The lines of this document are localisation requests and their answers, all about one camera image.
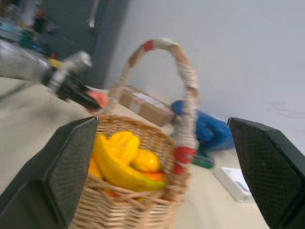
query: white box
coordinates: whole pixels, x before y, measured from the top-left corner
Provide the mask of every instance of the white box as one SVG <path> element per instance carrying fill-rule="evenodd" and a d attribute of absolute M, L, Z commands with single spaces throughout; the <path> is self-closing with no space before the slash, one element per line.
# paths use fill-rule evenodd
<path fill-rule="evenodd" d="M 255 204 L 241 169 L 221 167 L 213 173 L 236 202 Z"/>

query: wicker basket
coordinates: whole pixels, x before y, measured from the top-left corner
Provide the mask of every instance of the wicker basket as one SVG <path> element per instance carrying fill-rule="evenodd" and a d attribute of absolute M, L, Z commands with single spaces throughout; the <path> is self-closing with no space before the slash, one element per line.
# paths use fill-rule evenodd
<path fill-rule="evenodd" d="M 105 114 L 100 116 L 97 132 L 110 137 L 122 130 L 132 131 L 141 140 L 140 148 L 158 155 L 164 172 L 169 177 L 169 183 L 165 190 L 134 192 L 112 186 L 89 175 L 70 225 L 71 229 L 173 228 L 175 214 L 184 200 L 186 181 L 189 177 L 186 167 L 192 157 L 189 152 L 184 154 L 184 157 L 176 157 L 174 141 L 159 128 L 129 117 L 111 115 L 127 82 L 130 69 L 147 51 L 153 49 L 168 50 L 176 59 L 179 73 L 185 83 L 184 121 L 177 144 L 180 149 L 191 149 L 191 154 L 194 153 L 197 146 L 193 134 L 198 98 L 197 76 L 178 44 L 165 38 L 150 40 L 141 45 L 129 58 L 122 77 L 111 89 L 109 104 Z M 117 197 L 111 197 L 110 191 Z"/>

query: basket handle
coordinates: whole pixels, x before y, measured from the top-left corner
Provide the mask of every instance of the basket handle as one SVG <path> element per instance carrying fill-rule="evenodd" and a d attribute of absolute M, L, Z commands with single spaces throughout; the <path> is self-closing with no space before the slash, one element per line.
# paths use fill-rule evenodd
<path fill-rule="evenodd" d="M 195 149 L 198 146 L 195 137 L 195 124 L 197 120 L 197 104 L 199 101 L 198 76 L 195 73 L 190 61 L 185 56 L 179 44 L 167 39 L 158 38 L 149 40 L 142 44 L 128 59 L 125 64 L 122 76 L 117 84 L 111 89 L 109 103 L 105 113 L 113 113 L 123 87 L 126 85 L 130 70 L 139 62 L 139 60 L 148 52 L 154 49 L 169 51 L 176 60 L 178 73 L 184 82 L 184 106 L 183 106 L 183 125 L 177 137 L 177 149 L 175 152 L 175 166 L 173 173 L 182 176 L 187 165 L 192 161 Z"/>

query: blue cloth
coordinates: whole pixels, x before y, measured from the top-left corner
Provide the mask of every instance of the blue cloth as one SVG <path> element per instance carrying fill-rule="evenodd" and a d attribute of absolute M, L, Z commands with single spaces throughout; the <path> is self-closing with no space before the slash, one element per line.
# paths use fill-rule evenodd
<path fill-rule="evenodd" d="M 183 101 L 178 100 L 172 104 L 172 110 L 183 116 Z M 198 142 L 207 150 L 224 150 L 234 147 L 234 141 L 227 123 L 198 111 L 196 123 L 196 136 Z"/>

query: beige table surface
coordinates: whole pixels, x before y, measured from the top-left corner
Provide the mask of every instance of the beige table surface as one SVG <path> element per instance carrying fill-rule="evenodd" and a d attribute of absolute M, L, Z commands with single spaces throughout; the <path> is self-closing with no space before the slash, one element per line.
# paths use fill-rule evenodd
<path fill-rule="evenodd" d="M 0 96 L 20 81 L 0 77 Z M 118 106 L 117 115 L 147 120 Z M 56 129 L 90 116 L 74 102 L 64 102 L 34 85 L 0 102 L 0 194 L 22 166 L 39 152 Z M 173 127 L 162 130 L 171 134 Z M 216 167 L 239 167 L 234 151 L 217 152 Z M 211 170 L 191 166 L 192 180 L 176 220 L 176 229 L 267 229 L 257 207 L 237 204 Z"/>

